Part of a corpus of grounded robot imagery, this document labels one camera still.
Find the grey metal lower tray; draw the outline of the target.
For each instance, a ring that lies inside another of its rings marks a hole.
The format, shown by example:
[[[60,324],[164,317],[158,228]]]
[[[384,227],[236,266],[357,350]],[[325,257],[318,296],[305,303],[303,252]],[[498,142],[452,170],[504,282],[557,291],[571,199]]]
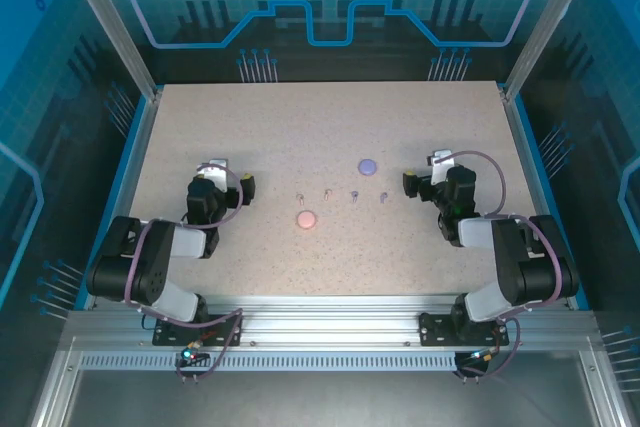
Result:
[[[57,427],[629,427],[600,352],[522,352],[475,380],[445,372],[76,371],[46,394],[51,352],[24,362],[26,424]]]

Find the blue aluminium side rail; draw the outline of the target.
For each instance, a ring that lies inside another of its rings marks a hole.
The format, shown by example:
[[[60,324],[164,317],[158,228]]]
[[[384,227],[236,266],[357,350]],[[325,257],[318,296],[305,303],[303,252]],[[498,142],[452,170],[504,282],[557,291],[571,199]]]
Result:
[[[138,103],[89,255],[80,290],[76,296],[75,310],[91,308],[93,297],[88,293],[86,287],[91,266],[113,218],[127,215],[130,212],[161,96],[162,90],[159,90],[154,100],[149,101],[141,98]]]
[[[554,218],[569,254],[573,257],[570,242],[557,208],[549,177],[524,103],[520,95],[517,95],[514,100],[508,100],[503,92],[504,85],[499,84],[498,87],[534,209],[538,214],[549,214]]]

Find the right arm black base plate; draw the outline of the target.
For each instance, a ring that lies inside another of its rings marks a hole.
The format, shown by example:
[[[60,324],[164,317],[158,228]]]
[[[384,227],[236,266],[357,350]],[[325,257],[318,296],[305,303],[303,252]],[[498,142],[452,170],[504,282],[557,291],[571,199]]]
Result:
[[[422,313],[418,317],[422,347],[508,346],[509,335],[496,321],[472,322],[466,317]]]

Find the aluminium mounting rail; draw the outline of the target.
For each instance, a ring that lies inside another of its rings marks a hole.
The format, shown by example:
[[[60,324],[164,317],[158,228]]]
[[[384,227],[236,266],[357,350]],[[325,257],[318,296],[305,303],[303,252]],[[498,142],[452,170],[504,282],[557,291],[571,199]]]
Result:
[[[208,299],[209,310],[243,310],[242,351],[416,351],[418,317],[447,314],[452,295],[223,296]],[[146,351],[151,333],[140,313],[101,301],[69,314],[59,347],[76,351]],[[595,315],[559,302],[519,316],[524,352],[601,350]]]

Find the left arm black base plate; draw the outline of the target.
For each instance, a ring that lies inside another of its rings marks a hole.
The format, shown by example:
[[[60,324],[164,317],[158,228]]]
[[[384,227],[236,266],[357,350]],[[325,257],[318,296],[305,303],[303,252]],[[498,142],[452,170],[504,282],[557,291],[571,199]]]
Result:
[[[230,346],[238,346],[241,340],[243,318],[233,317],[214,326],[186,328],[158,320],[155,325],[152,344],[163,347],[186,347],[200,341],[205,347],[222,347],[228,337]]]

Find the aluminium frame post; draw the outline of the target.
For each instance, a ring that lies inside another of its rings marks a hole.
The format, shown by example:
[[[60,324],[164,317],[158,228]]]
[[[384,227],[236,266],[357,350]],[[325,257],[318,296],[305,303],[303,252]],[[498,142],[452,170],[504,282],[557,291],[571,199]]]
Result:
[[[158,89],[112,0],[86,0],[142,96],[155,103]]]
[[[504,86],[504,100],[513,103],[573,0],[548,0]]]

